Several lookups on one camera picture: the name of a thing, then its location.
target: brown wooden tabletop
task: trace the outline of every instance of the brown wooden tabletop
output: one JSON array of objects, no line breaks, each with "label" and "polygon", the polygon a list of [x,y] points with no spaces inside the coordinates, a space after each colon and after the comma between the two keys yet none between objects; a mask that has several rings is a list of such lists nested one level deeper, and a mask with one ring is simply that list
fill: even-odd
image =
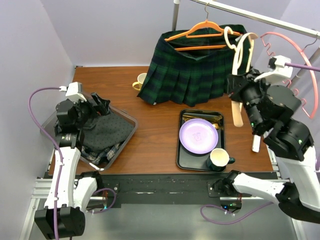
[{"label": "brown wooden tabletop", "polygon": [[[221,112],[224,115],[225,145],[229,155],[236,159],[226,171],[242,172],[272,171],[266,145],[262,142],[260,152],[252,152],[251,127],[245,111],[242,111],[243,127],[233,125],[231,101],[223,97],[211,99],[195,107],[164,102],[150,105],[139,97],[132,88],[140,73],[146,73],[146,66],[132,67],[77,67],[74,82],[83,84],[86,92],[96,92],[100,97],[111,100],[111,104],[126,111],[138,121],[138,129],[125,146],[113,165],[102,174],[146,174],[146,173],[192,173],[182,170],[176,164],[179,114],[183,109],[200,109]],[[49,170],[53,174],[54,162]],[[76,173],[93,171],[86,163],[79,161]]]}]

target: plaid skirt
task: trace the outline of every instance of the plaid skirt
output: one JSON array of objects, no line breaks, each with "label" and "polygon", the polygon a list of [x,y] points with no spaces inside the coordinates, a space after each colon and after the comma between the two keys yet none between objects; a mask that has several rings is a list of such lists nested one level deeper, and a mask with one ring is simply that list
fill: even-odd
[{"label": "plaid skirt", "polygon": [[[242,25],[229,26],[245,34]],[[227,92],[227,76],[232,72],[235,51],[228,46],[220,49],[176,51],[175,48],[207,45],[225,45],[224,36],[187,38],[185,36],[166,42],[165,39],[186,30],[163,33],[155,47],[143,86],[137,95],[149,104],[172,101],[190,107],[221,97]],[[193,35],[216,34],[212,28],[198,29]],[[231,44],[238,36],[229,35]],[[243,58],[238,74],[246,71],[250,43],[243,43]]]}]

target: gray floor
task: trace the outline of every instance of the gray floor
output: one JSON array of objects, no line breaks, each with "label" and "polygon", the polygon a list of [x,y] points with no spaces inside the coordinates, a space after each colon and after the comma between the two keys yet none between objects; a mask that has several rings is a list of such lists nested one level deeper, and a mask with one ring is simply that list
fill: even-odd
[{"label": "gray floor", "polygon": [[[235,217],[205,209],[207,217],[229,222],[266,203],[244,199]],[[44,240],[34,224],[30,240]],[[86,214],[83,236],[73,240],[296,240],[292,221],[277,205],[267,206],[241,222],[216,225],[200,215],[199,205],[123,204],[102,214]]]}]

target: plate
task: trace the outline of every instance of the plate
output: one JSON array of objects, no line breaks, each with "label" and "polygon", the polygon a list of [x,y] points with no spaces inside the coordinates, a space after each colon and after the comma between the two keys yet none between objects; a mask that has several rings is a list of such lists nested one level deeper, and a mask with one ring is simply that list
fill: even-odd
[{"label": "plate", "polygon": [[218,143],[218,132],[207,120],[195,118],[186,121],[180,128],[182,145],[191,153],[207,154]]}]

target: orange hanger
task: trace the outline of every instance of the orange hanger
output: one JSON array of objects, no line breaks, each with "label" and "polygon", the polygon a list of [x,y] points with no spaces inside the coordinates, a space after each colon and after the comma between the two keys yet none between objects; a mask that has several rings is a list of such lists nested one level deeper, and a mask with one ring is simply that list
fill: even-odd
[{"label": "orange hanger", "polygon": [[[204,10],[206,12],[206,19],[205,21],[199,22],[198,24],[194,25],[190,30],[179,33],[177,35],[171,36],[169,38],[164,39],[166,42],[174,40],[174,39],[178,39],[180,37],[185,36],[188,39],[192,39],[192,38],[208,38],[208,37],[219,37],[222,36],[224,34],[224,29],[221,28],[218,24],[216,24],[213,21],[208,21],[208,16],[209,16],[209,12],[207,11],[207,5],[208,3],[205,5]],[[203,29],[203,28],[212,28],[220,33],[214,33],[214,34],[201,34],[201,35],[189,35],[194,33],[196,30],[198,29]],[[242,34],[239,32],[233,32],[233,35],[236,36],[241,36]],[[226,45],[210,45],[210,46],[189,46],[189,47],[179,47],[179,48],[175,48],[175,50],[177,51],[186,51],[186,50],[201,50],[201,49],[221,49],[224,48]]]}]

